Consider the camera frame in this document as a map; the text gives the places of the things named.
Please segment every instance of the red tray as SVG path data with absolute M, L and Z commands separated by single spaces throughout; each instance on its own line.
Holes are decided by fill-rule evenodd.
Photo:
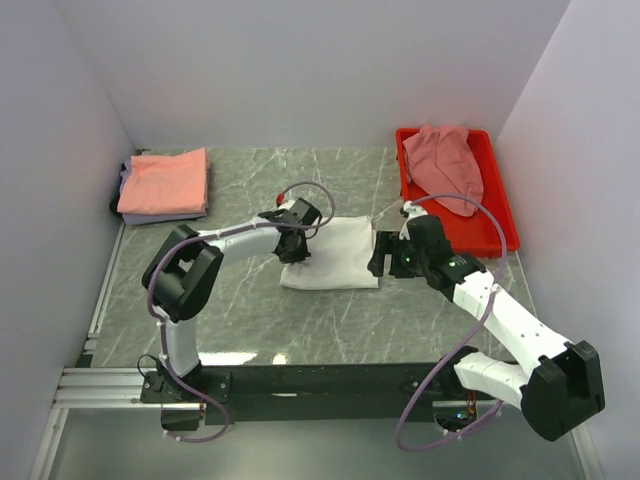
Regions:
M 398 164 L 400 166 L 400 179 L 402 181 L 402 198 L 405 200 L 417 200 L 427 193 L 415 183 L 409 183 L 405 168 L 404 147 L 402 142 L 415 135 L 420 130 L 417 128 L 400 128 L 396 132 L 398 144 Z M 516 225 L 511 215 L 509 200 L 504 191 L 500 170 L 493 154 L 491 141 L 487 132 L 482 130 L 469 130 L 467 143 L 473 152 L 473 156 L 480 167 L 482 182 L 484 183 L 484 198 L 482 205 L 493 213 L 504 230 L 507 239 L 507 248 L 510 251 L 520 248 L 520 239 Z M 447 238 L 453 249 L 458 252 L 469 252 L 478 257 L 499 257 L 502 250 L 500 237 L 491 220 L 482 212 L 476 212 L 471 217 L 461 217 L 451 213 L 445 207 L 434 200 L 425 202 L 425 209 L 442 220 Z

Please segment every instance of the gray marble surface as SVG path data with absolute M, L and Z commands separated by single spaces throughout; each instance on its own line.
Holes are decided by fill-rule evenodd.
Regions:
M 182 150 L 155 151 L 160 154 Z M 395 149 L 214 149 L 209 216 L 195 229 L 241 223 L 271 209 L 286 185 L 312 179 L 334 194 L 337 215 L 370 215 L 374 227 L 397 230 L 400 180 Z M 326 211 L 321 192 L 300 188 Z M 92 365 L 135 365 L 159 351 L 158 330 L 145 308 L 140 278 L 175 223 L 127 227 L 107 299 Z M 486 262 L 491 270 L 496 260 Z M 432 291 L 424 279 L 383 277 L 379 290 L 304 292 L 278 285 L 274 255 L 225 268 L 198 316 L 198 348 L 205 364 L 361 363 L 436 361 L 475 320 Z M 522 269 L 509 254 L 502 285 L 532 309 Z M 511 357 L 487 331 L 472 345 L 495 358 Z

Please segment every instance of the purple cable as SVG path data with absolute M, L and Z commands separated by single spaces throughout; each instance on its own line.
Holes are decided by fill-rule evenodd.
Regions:
M 329 200 L 329 205 L 331 208 L 331 212 L 329 213 L 329 215 L 327 216 L 326 219 L 324 219 L 322 222 L 318 223 L 317 225 L 291 225 L 288 223 L 258 223 L 258 224 L 249 224 L 249 225 L 244 225 L 242 227 L 237 227 L 237 228 L 233 228 L 231 230 L 226 230 L 222 233 L 212 233 L 210 235 L 203 235 L 203 236 L 198 236 L 198 237 L 193 237 L 193 238 L 188 238 L 186 240 L 183 240 L 182 242 L 178 243 L 177 245 L 175 245 L 173 248 L 171 248 L 171 250 L 169 250 L 166 255 L 164 257 L 162 257 L 162 260 L 160 260 L 160 262 L 158 263 L 158 266 L 156 267 L 155 271 L 153 272 L 153 275 L 151 275 L 151 280 L 149 281 L 149 288 L 148 288 L 148 295 L 147 295 L 147 310 L 149 311 L 149 314 L 154 317 L 157 318 L 160 323 L 160 344 L 161 344 L 161 351 L 162 354 L 165 355 L 165 363 L 164 366 L 167 369 L 167 371 L 169 372 L 169 375 L 171 375 L 171 378 L 173 378 L 173 380 L 180 385 L 183 389 L 185 389 L 187 392 L 197 396 L 198 398 L 204 400 L 207 403 L 211 403 L 212 405 L 214 405 L 218 410 L 220 410 L 222 412 L 222 414 L 224 415 L 224 425 L 222 426 L 222 428 L 220 430 L 218 430 L 216 433 L 214 433 L 213 435 L 209 435 L 208 437 L 202 437 L 202 438 L 189 438 L 189 437 L 180 437 L 178 435 L 176 435 L 175 433 L 172 432 L 167 432 L 167 435 L 175 438 L 176 440 L 182 441 L 182 442 L 187 442 L 187 443 L 204 443 L 204 442 L 208 442 L 210 440 L 215 440 L 216 438 L 219 438 L 220 436 L 222 436 L 224 434 L 224 432 L 227 431 L 227 429 L 229 428 L 229 425 L 231 425 L 231 423 L 233 422 L 232 418 L 231 418 L 231 414 L 229 413 L 229 411 L 217 400 L 215 400 L 214 398 L 210 397 L 209 395 L 207 395 L 206 393 L 202 393 L 198 390 L 196 390 L 195 388 L 191 387 L 190 385 L 188 385 L 187 383 L 185 383 L 176 373 L 176 371 L 173 369 L 173 366 L 171 365 L 171 362 L 169 361 L 169 358 L 167 356 L 167 352 L 168 352 L 168 348 L 167 348 L 167 332 L 166 332 L 166 323 L 165 323 L 165 319 L 162 318 L 162 316 L 160 316 L 158 313 L 156 313 L 153 309 L 153 294 L 155 292 L 156 289 L 156 284 L 158 283 L 158 277 L 160 275 L 160 272 L 162 270 L 164 270 L 164 268 L 169 264 L 169 262 L 171 261 L 171 259 L 173 258 L 173 256 L 180 251 L 182 248 L 186 247 L 187 245 L 191 245 L 192 243 L 197 243 L 201 240 L 207 241 L 207 240 L 218 240 L 220 238 L 224 238 L 224 237 L 228 237 L 230 235 L 237 235 L 239 233 L 243 233 L 243 232 L 247 232 L 249 230 L 254 230 L 257 228 L 272 228 L 272 227 L 285 227 L 285 228 L 295 228 L 297 230 L 317 230 L 321 227 L 324 227 L 326 224 L 328 224 L 331 219 L 334 217 L 335 213 L 336 213 L 336 202 L 335 199 L 333 198 L 333 195 L 331 195 L 331 192 L 329 192 L 329 190 L 326 189 L 326 187 L 324 187 L 323 185 L 317 183 L 317 182 L 313 182 L 313 181 L 302 181 L 302 182 L 296 182 L 296 183 L 292 183 L 291 185 L 289 185 L 287 188 L 285 188 L 281 194 L 286 194 L 287 192 L 289 192 L 291 189 L 298 187 L 300 185 L 311 185 L 314 187 L 318 187 L 320 190 L 322 190 L 326 196 L 327 199 Z
M 496 230 L 498 230 L 498 235 L 500 236 L 500 243 L 502 245 L 502 256 L 500 258 L 500 265 L 498 266 L 498 270 L 496 271 L 496 274 L 493 278 L 493 283 L 494 284 L 497 283 L 502 278 L 502 273 L 507 264 L 507 240 L 504 236 L 504 231 L 500 226 L 500 222 L 498 222 L 496 217 L 494 217 L 489 210 L 487 210 L 482 204 L 480 204 L 480 202 L 474 200 L 473 198 L 465 197 L 464 195 L 459 195 L 457 193 L 439 193 L 436 195 L 428 195 L 426 197 L 422 197 L 418 200 L 411 202 L 411 204 L 417 205 L 419 203 L 426 202 L 427 200 L 434 200 L 436 198 L 442 198 L 442 197 L 458 198 L 460 200 L 464 200 L 465 202 L 469 202 L 475 205 L 487 217 L 489 217 L 489 220 L 491 220 L 491 223 L 493 223 L 493 225 L 496 227 Z M 442 370 L 442 368 L 449 362 L 449 360 L 451 360 L 453 356 L 456 353 L 458 353 L 460 349 L 462 349 L 462 347 L 464 347 L 482 329 L 487 319 L 489 318 L 489 315 L 491 314 L 491 310 L 493 309 L 493 302 L 495 301 L 495 296 L 496 296 L 496 291 L 492 289 L 491 293 L 489 294 L 487 308 L 485 308 L 484 313 L 480 317 L 480 320 L 478 320 L 478 323 L 476 324 L 476 326 L 473 327 L 473 329 L 471 329 L 471 331 L 467 334 L 467 336 L 464 337 L 460 341 L 460 343 L 458 343 L 458 345 L 456 345 L 449 353 L 447 353 L 444 357 L 442 357 L 442 359 L 429 372 L 429 374 L 425 377 L 422 383 L 420 383 L 420 385 L 418 386 L 414 394 L 411 396 L 411 399 L 409 400 L 409 402 L 407 403 L 407 406 L 402 411 L 402 415 L 400 416 L 400 419 L 398 420 L 398 424 L 396 425 L 396 445 L 398 445 L 398 448 L 400 448 L 401 450 L 404 450 L 405 452 L 426 452 L 427 450 L 431 450 L 432 448 L 436 448 L 441 445 L 445 445 L 449 442 L 452 442 L 453 440 L 457 439 L 462 435 L 477 432 L 491 421 L 491 419 L 495 416 L 495 414 L 498 412 L 498 410 L 502 406 L 502 403 L 503 403 L 502 400 L 498 400 L 496 404 L 493 407 L 491 407 L 488 411 L 486 411 L 484 414 L 482 414 L 480 418 L 476 419 L 473 423 L 470 423 L 469 425 L 464 427 L 462 430 L 458 430 L 457 432 L 452 432 L 447 436 L 441 438 L 440 440 L 436 440 L 435 442 L 431 442 L 427 445 L 419 445 L 419 446 L 406 445 L 402 443 L 402 439 L 400 438 L 402 435 L 402 428 L 404 427 L 404 424 L 407 422 L 407 418 L 411 414 L 413 407 L 415 407 L 416 403 L 418 402 L 418 399 L 420 398 L 422 393 L 425 391 L 427 386 L 429 386 L 431 381 L 435 378 L 438 372 L 440 372 L 440 370 Z

